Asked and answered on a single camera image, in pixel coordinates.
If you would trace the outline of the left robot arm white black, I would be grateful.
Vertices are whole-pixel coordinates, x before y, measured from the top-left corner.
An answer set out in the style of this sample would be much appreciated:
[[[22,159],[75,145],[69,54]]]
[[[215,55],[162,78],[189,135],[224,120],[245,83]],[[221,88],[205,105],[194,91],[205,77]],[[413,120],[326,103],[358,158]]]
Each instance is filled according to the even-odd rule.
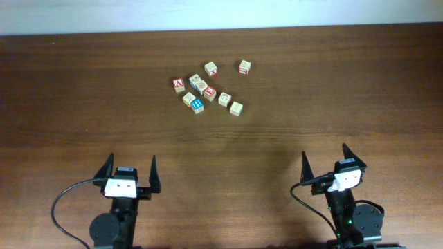
[[[148,201],[153,194],[161,192],[161,182],[152,159],[149,186],[139,187],[138,172],[134,167],[113,169],[114,155],[110,154],[104,165],[94,176],[94,185],[100,193],[111,199],[109,212],[99,214],[89,227],[89,234],[94,248],[131,249],[133,248],[138,204]]]

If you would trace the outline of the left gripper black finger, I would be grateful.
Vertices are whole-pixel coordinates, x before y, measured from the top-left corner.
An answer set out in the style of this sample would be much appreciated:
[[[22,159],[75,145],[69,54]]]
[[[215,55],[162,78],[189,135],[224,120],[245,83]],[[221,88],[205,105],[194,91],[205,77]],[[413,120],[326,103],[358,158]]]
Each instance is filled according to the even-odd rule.
[[[95,186],[105,186],[109,178],[111,178],[112,169],[114,166],[114,154],[110,153],[104,165],[97,171],[93,177]]]
[[[149,176],[150,190],[151,193],[160,194],[161,193],[161,182],[156,166],[156,156],[153,155],[152,163],[150,167],[150,176]]]

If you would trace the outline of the red E wooden block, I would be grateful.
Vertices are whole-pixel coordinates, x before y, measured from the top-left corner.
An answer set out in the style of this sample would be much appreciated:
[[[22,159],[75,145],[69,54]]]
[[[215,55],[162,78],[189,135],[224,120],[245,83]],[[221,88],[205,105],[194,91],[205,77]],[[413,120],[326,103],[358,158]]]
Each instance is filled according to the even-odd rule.
[[[211,86],[208,86],[205,90],[204,90],[204,97],[209,100],[210,102],[212,102],[215,97],[217,95],[217,91],[216,89],[214,89]]]

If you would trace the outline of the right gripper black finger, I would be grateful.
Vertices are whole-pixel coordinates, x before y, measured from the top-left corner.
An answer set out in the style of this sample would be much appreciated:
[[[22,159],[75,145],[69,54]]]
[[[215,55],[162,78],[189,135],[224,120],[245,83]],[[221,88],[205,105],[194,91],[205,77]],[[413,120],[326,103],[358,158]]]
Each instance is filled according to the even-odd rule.
[[[345,159],[353,158],[361,169],[366,169],[367,165],[345,144],[342,144],[343,155]]]
[[[300,182],[307,183],[314,179],[314,174],[311,170],[307,155],[305,151],[302,151],[302,171],[300,175]]]

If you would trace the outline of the green R wooden block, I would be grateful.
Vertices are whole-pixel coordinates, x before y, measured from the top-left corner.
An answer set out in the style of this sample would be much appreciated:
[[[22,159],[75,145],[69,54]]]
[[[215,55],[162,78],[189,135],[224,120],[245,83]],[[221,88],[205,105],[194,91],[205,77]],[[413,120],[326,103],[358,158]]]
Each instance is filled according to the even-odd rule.
[[[243,104],[234,101],[230,106],[230,113],[235,116],[240,116],[243,110]]]

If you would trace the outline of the blue H wooden block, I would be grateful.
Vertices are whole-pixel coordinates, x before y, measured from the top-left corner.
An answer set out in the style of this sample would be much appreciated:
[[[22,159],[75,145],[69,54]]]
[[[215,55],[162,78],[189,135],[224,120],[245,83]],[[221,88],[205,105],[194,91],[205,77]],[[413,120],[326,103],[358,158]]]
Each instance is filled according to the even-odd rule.
[[[204,110],[204,104],[199,98],[196,98],[195,100],[193,100],[190,103],[190,106],[195,114],[201,113]]]

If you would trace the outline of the wooden block red side drawing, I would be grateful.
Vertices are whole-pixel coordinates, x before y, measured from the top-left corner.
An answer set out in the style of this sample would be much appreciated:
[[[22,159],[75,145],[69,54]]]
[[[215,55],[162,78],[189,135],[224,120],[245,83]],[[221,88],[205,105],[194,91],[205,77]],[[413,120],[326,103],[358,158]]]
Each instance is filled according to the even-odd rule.
[[[232,100],[231,95],[229,95],[225,92],[222,92],[219,96],[218,103],[220,105],[222,105],[223,107],[227,107],[231,100]]]

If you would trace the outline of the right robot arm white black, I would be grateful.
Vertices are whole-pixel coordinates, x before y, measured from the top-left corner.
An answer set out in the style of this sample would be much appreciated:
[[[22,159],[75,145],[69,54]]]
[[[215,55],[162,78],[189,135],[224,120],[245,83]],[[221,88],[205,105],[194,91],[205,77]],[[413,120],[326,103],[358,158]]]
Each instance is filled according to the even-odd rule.
[[[335,162],[334,170],[315,177],[307,155],[302,153],[301,186],[309,185],[312,195],[323,194],[332,216],[327,221],[335,239],[328,248],[375,248],[382,240],[383,207],[368,200],[356,200],[352,188],[363,182],[367,165],[343,144],[344,159]]]

